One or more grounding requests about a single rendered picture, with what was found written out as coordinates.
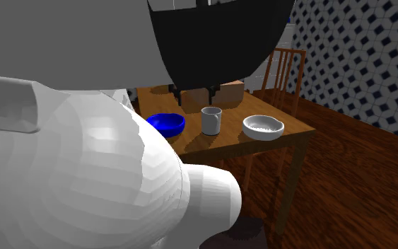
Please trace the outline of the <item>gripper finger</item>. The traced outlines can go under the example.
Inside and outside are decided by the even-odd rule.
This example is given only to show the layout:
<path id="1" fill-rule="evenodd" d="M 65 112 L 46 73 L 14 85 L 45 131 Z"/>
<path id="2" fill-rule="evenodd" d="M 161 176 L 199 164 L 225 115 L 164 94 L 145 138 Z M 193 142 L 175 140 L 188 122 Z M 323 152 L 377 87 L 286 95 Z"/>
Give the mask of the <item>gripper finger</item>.
<path id="1" fill-rule="evenodd" d="M 209 92 L 209 104 L 212 105 L 213 104 L 213 97 L 216 95 L 216 92 L 219 91 L 221 89 L 221 86 L 218 85 L 214 85 L 214 86 L 209 86 L 207 88 L 207 91 Z"/>
<path id="2" fill-rule="evenodd" d="M 177 89 L 174 84 L 168 85 L 168 91 L 174 95 L 174 97 L 177 99 L 177 104 L 181 106 L 182 105 L 181 91 Z"/>

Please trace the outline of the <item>brown cardboard box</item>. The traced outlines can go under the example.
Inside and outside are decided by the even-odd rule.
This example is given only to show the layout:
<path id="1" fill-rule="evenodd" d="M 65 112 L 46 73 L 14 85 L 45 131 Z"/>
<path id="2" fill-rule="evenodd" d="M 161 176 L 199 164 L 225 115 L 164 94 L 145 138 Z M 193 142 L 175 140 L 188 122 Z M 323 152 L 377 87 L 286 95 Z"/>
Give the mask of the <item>brown cardboard box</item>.
<path id="1" fill-rule="evenodd" d="M 206 88 L 188 90 L 182 93 L 181 108 L 185 113 L 198 113 L 202 108 L 213 106 L 222 109 L 235 108 L 243 100 L 245 84 L 242 81 L 234 81 L 220 85 L 220 89 L 214 91 L 210 97 L 210 91 Z"/>

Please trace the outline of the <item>grey mug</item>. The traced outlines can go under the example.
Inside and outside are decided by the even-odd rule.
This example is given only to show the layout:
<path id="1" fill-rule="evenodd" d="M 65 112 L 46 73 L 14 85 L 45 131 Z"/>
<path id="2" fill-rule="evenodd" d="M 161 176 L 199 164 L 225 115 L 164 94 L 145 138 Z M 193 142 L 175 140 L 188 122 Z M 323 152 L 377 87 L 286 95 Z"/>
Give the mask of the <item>grey mug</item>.
<path id="1" fill-rule="evenodd" d="M 222 109 L 204 107 L 201 109 L 201 132 L 208 136 L 215 136 L 221 130 Z"/>

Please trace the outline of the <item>blue bowl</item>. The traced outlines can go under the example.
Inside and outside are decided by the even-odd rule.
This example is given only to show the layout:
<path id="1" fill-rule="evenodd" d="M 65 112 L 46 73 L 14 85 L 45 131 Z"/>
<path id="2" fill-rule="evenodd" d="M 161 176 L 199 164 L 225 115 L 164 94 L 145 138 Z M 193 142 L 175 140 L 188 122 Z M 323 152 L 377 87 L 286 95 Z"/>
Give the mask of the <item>blue bowl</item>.
<path id="1" fill-rule="evenodd" d="M 185 128 L 185 118 L 177 113 L 158 113 L 146 119 L 165 138 L 181 134 Z"/>

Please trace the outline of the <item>wooden table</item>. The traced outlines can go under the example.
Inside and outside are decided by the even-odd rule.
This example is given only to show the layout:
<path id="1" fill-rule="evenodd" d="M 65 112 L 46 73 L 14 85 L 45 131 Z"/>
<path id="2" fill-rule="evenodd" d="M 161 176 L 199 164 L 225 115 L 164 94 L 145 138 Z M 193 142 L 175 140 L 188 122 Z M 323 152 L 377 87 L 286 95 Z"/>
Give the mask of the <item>wooden table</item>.
<path id="1" fill-rule="evenodd" d="M 240 102 L 219 103 L 223 110 L 221 132 L 216 136 L 201 133 L 201 109 L 187 93 L 178 105 L 167 86 L 138 88 L 140 114 L 148 118 L 157 113 L 177 113 L 186 119 L 184 131 L 168 139 L 170 145 L 185 163 L 205 164 L 226 158 L 294 146 L 292 162 L 283 190 L 281 206 L 275 223 L 275 232 L 283 234 L 297 188 L 308 142 L 315 128 L 245 92 Z M 273 141 L 258 141 L 242 131 L 242 121 L 251 115 L 268 115 L 284 123 L 283 134 Z"/>

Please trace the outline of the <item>white bowl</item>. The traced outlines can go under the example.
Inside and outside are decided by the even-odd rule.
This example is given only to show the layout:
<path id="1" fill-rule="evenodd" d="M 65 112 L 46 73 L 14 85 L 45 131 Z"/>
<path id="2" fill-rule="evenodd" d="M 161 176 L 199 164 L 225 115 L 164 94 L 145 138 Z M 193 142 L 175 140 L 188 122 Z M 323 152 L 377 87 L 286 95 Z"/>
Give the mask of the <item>white bowl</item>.
<path id="1" fill-rule="evenodd" d="M 251 115 L 242 121 L 246 136 L 260 141 L 273 141 L 284 132 L 284 123 L 267 115 Z"/>

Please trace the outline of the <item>wooden chair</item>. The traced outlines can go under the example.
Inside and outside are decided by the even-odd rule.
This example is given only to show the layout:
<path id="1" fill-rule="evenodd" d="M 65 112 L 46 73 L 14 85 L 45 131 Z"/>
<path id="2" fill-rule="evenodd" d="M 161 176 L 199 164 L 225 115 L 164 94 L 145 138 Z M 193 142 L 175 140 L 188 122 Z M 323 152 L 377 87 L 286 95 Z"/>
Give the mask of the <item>wooden chair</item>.
<path id="1" fill-rule="evenodd" d="M 274 49 L 274 51 L 269 55 L 267 69 L 265 72 L 262 88 L 260 90 L 259 98 L 261 100 L 263 100 L 263 98 L 264 98 L 267 80 L 269 77 L 269 71 L 271 68 L 271 63 L 274 58 L 274 54 L 276 52 L 280 53 L 279 64 L 278 64 L 278 68 L 277 68 L 277 72 L 280 74 L 279 74 L 279 77 L 276 76 L 276 79 L 274 82 L 274 87 L 273 87 L 273 93 L 270 98 L 269 104 L 271 104 L 272 106 L 274 106 L 275 108 L 277 108 L 279 110 L 282 110 L 282 107 L 283 107 L 286 86 L 288 84 L 288 78 L 289 78 L 291 67 L 293 64 L 294 54 L 300 55 L 299 72 L 298 72 L 298 77 L 297 77 L 295 93 L 293 94 L 293 103 L 292 103 L 292 108 L 291 108 L 291 116 L 296 117 L 296 113 L 297 113 L 297 109 L 298 109 L 301 81 L 302 81 L 302 77 L 303 77 L 303 68 L 305 65 L 305 58 L 306 58 L 305 50 L 293 50 L 293 49 L 287 49 L 287 48 Z M 276 176 L 279 177 L 279 180 L 281 178 L 281 170 L 283 168 L 283 163 L 284 163 L 284 159 L 285 159 L 285 156 L 287 153 L 287 149 L 288 149 L 287 147 L 283 148 L 280 153 L 279 165 L 276 170 Z M 242 184 L 243 192 L 248 191 L 248 186 L 249 186 L 249 182 L 250 182 L 250 173 L 251 173 L 251 169 L 252 169 L 252 162 L 253 162 L 254 156 L 258 156 L 263 153 L 264 152 L 260 152 L 260 153 L 249 155 L 247 157 L 245 176 L 244 176 L 243 184 Z"/>

